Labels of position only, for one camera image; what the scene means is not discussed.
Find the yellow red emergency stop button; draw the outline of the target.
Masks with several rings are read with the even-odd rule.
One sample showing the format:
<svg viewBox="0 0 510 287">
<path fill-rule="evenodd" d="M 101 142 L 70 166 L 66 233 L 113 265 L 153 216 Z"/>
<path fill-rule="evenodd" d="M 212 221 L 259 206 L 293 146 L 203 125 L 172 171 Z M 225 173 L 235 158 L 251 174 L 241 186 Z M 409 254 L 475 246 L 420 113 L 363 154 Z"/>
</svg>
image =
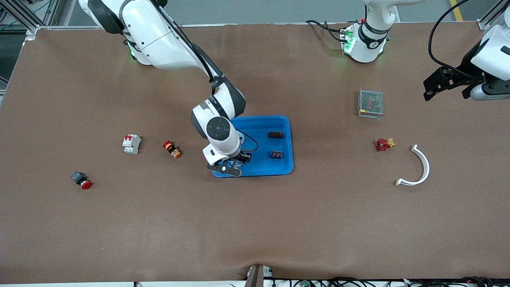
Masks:
<svg viewBox="0 0 510 287">
<path fill-rule="evenodd" d="M 163 147 L 173 158 L 177 159 L 181 156 L 180 149 L 172 141 L 164 142 Z"/>
</svg>

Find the brown table mat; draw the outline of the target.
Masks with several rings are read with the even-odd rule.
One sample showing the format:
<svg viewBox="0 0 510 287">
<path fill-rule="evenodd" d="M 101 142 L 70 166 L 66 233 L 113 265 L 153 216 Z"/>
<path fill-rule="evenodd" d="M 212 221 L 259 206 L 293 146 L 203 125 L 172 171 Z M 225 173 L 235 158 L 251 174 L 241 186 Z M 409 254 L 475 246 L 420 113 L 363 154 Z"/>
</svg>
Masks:
<svg viewBox="0 0 510 287">
<path fill-rule="evenodd" d="M 431 27 L 396 24 L 371 64 L 306 24 L 186 28 L 246 116 L 291 123 L 290 174 L 230 179 L 207 169 L 191 124 L 211 92 L 202 71 L 144 67 L 98 29 L 39 31 L 0 108 L 0 284 L 237 280 L 252 265 L 293 279 L 510 278 L 510 100 L 461 88 L 423 100 Z M 360 90 L 384 94 L 380 120 L 358 116 Z M 396 146 L 379 152 L 379 138 Z M 430 174 L 396 187 L 423 174 L 412 145 Z"/>
</svg>

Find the aluminium frame profile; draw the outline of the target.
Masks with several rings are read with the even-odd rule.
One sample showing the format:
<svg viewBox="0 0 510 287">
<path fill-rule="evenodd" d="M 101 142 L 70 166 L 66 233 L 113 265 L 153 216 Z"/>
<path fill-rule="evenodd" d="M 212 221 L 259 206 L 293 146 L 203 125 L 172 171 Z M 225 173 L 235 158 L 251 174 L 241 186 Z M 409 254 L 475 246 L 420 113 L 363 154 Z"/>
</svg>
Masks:
<svg viewBox="0 0 510 287">
<path fill-rule="evenodd" d="M 0 0 L 0 35 L 31 35 L 51 26 L 62 0 Z"/>
<path fill-rule="evenodd" d="M 497 0 L 480 19 L 477 19 L 479 29 L 484 31 L 494 24 L 504 22 L 504 13 L 508 8 L 510 8 L 510 0 Z"/>
</svg>

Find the grey metal bracket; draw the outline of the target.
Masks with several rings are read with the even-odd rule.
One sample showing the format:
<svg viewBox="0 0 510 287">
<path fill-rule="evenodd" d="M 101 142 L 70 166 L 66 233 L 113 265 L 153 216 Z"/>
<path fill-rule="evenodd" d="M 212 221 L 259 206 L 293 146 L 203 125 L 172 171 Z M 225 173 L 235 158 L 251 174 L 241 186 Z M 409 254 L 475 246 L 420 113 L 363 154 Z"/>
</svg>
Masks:
<svg viewBox="0 0 510 287">
<path fill-rule="evenodd" d="M 244 287 L 267 287 L 267 280 L 273 280 L 273 268 L 266 265 L 252 265 L 247 271 Z"/>
</svg>

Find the red mushroom push button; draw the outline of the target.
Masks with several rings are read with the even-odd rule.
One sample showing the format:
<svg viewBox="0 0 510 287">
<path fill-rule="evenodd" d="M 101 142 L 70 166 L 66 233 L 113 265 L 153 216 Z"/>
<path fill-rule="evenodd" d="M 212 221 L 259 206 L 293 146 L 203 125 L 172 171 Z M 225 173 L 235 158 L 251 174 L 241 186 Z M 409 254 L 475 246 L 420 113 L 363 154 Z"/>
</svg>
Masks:
<svg viewBox="0 0 510 287">
<path fill-rule="evenodd" d="M 75 184 L 80 185 L 82 190 L 88 190 L 93 186 L 92 181 L 83 173 L 76 171 L 71 175 L 71 179 Z"/>
</svg>

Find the metal mesh power supply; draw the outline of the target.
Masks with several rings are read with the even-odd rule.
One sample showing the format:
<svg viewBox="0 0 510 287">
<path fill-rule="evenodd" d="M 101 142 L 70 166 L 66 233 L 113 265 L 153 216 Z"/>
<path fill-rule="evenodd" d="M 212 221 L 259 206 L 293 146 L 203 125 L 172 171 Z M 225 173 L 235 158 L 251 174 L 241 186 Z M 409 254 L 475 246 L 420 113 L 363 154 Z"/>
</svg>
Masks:
<svg viewBox="0 0 510 287">
<path fill-rule="evenodd" d="M 357 114 L 361 118 L 380 120 L 384 115 L 384 94 L 382 92 L 360 90 Z"/>
</svg>

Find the white curved plastic piece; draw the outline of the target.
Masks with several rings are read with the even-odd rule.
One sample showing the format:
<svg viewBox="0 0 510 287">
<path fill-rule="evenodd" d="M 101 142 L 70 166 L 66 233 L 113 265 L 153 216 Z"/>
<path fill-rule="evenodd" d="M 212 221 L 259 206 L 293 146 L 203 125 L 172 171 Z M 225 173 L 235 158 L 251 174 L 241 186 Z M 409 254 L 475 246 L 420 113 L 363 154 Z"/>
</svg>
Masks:
<svg viewBox="0 0 510 287">
<path fill-rule="evenodd" d="M 396 187 L 399 185 L 412 187 L 412 186 L 421 184 L 424 181 L 426 181 L 426 179 L 428 178 L 428 176 L 430 174 L 430 162 L 428 161 L 428 158 L 426 157 L 426 155 L 421 150 L 418 149 L 418 145 L 412 145 L 412 147 L 410 148 L 410 152 L 414 153 L 421 160 L 422 165 L 423 165 L 423 174 L 419 180 L 414 181 L 414 182 L 407 181 L 403 178 L 399 178 L 399 179 L 397 179 L 397 181 L 394 184 Z"/>
</svg>

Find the white circuit breaker red switch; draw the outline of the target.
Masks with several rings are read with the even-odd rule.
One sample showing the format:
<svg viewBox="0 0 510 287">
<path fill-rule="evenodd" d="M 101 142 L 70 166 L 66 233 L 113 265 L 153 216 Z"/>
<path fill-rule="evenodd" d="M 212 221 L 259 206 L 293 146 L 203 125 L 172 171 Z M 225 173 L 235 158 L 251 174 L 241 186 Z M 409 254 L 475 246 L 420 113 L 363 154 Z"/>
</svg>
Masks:
<svg viewBox="0 0 510 287">
<path fill-rule="evenodd" d="M 141 143 L 141 138 L 135 134 L 128 134 L 124 136 L 122 147 L 124 148 L 124 153 L 126 154 L 138 154 L 139 145 Z"/>
</svg>

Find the blue plastic tray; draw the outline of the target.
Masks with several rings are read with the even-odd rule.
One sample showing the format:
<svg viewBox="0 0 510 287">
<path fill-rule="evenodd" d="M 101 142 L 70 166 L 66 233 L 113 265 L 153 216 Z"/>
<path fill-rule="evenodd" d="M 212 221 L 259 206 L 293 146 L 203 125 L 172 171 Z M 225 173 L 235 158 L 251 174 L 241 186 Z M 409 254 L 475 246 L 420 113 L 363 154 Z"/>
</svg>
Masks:
<svg viewBox="0 0 510 287">
<path fill-rule="evenodd" d="M 226 156 L 225 161 L 233 157 L 241 160 L 242 152 L 252 153 L 250 163 L 239 167 L 240 177 L 286 175 L 293 169 L 291 129 L 286 116 L 245 116 L 233 120 L 210 116 L 203 129 L 209 144 Z M 242 145 L 237 131 L 245 136 Z M 282 131 L 284 138 L 270 139 L 269 131 Z M 270 158 L 271 151 L 282 151 L 283 158 Z M 220 178 L 234 178 L 215 171 L 212 173 Z"/>
</svg>

